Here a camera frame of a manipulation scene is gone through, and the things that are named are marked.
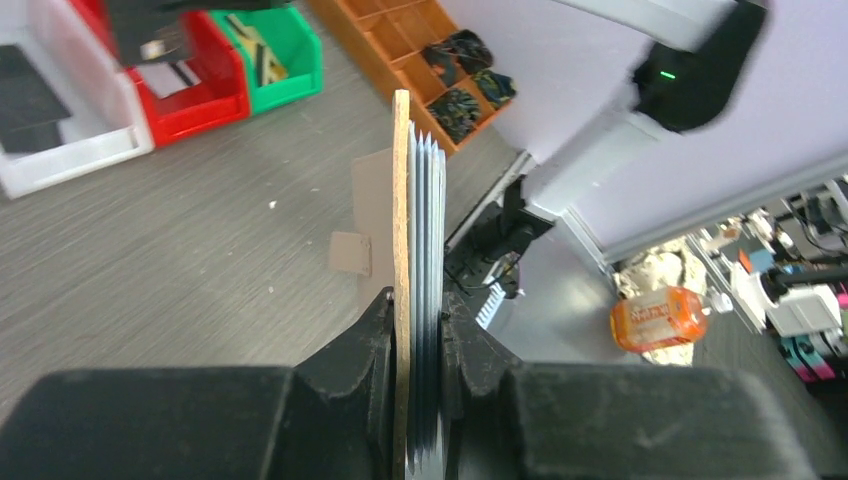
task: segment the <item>wooden strip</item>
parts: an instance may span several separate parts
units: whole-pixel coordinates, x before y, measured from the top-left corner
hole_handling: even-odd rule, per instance
[[[409,415],[409,91],[396,90],[392,101],[394,137],[392,140],[392,255],[395,264],[395,341],[397,345],[397,378],[395,380],[394,459],[392,476],[403,480],[406,475],[406,421]]]

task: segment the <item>wooden tray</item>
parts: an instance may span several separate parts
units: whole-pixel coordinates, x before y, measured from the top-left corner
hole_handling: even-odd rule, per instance
[[[433,134],[446,154],[458,152],[507,107],[496,111],[474,81],[459,69],[460,80],[454,88],[469,92],[480,104],[476,129],[454,143],[427,111],[427,106],[449,88],[421,51],[459,30],[436,0],[307,1],[387,102],[391,102],[395,90],[412,93],[410,117],[420,130]]]

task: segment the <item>plastic bottle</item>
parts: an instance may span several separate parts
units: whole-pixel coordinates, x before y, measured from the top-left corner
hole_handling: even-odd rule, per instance
[[[665,287],[618,302],[610,326],[619,347],[645,353],[696,342],[707,333],[711,313],[731,310],[730,297],[716,290],[703,296],[683,287]]]

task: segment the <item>white wall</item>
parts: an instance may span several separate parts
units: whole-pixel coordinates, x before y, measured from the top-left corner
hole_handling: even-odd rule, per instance
[[[544,161],[627,75],[638,33],[548,0],[442,0],[519,98],[496,127]],[[719,123],[651,150],[576,204],[603,247],[848,147],[848,2],[771,0],[769,31]]]

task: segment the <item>cardboard flap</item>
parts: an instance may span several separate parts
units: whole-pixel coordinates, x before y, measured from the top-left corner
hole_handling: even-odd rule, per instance
[[[333,232],[330,237],[330,268],[370,277],[371,239],[360,233]]]

